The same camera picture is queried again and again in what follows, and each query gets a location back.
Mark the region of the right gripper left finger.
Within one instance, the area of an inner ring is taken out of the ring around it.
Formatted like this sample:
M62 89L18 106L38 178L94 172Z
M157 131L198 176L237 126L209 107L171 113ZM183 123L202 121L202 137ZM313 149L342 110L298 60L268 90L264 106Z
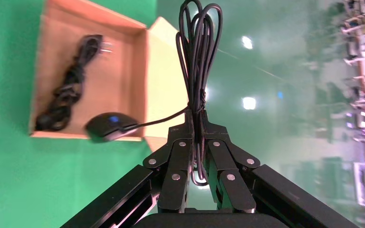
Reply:
M150 210L160 213L183 213L189 185L193 123L190 111L185 122L170 127L167 142L143 164L101 193L63 224L64 228L132 228Z

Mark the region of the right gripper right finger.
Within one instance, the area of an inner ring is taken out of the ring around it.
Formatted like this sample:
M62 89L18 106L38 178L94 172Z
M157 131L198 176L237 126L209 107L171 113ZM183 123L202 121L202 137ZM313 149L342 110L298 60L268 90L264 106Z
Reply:
M219 209L252 228L349 228L351 222L230 140L201 112L204 168Z

